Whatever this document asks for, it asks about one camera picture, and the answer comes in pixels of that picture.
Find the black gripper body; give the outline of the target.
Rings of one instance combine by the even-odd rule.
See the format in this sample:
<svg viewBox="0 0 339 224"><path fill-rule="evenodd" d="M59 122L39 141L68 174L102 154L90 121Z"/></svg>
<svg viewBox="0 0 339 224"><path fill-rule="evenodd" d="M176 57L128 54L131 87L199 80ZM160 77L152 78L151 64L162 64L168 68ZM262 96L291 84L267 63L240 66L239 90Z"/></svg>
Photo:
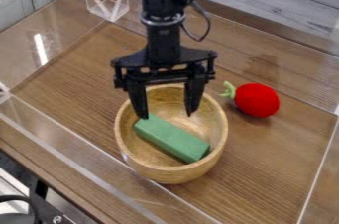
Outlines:
<svg viewBox="0 0 339 224"><path fill-rule="evenodd" d="M203 86L215 78L215 59L211 50L187 48L180 42L180 27L148 26L146 47L111 61L114 85L123 90L131 84L142 86L187 83Z"/></svg>

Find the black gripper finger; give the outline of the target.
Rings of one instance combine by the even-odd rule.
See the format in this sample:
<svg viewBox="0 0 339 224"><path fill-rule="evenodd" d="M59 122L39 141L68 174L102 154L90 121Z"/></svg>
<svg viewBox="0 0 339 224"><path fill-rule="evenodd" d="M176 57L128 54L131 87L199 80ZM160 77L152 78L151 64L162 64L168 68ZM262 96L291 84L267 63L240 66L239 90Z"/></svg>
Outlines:
<svg viewBox="0 0 339 224"><path fill-rule="evenodd" d="M136 80L127 81L128 97L134 107L135 114L139 118L148 118L146 86Z"/></svg>
<svg viewBox="0 0 339 224"><path fill-rule="evenodd" d="M184 84L184 104L188 116L199 109L204 88L206 69L202 65L195 65L191 67L191 74Z"/></svg>

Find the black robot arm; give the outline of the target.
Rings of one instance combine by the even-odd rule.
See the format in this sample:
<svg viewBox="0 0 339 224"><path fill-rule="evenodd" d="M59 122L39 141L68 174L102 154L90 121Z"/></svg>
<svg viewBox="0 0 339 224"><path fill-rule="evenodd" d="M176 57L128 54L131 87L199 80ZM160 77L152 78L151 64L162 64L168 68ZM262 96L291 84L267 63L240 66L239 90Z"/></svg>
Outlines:
<svg viewBox="0 0 339 224"><path fill-rule="evenodd" d="M127 91L139 118L148 117L148 85L182 83L184 85L186 111L194 113L200 106L206 84L215 78L212 50L187 48L180 43L184 9L204 9L196 0L142 0L140 22L147 30L146 47L111 62L115 69L114 85Z"/></svg>

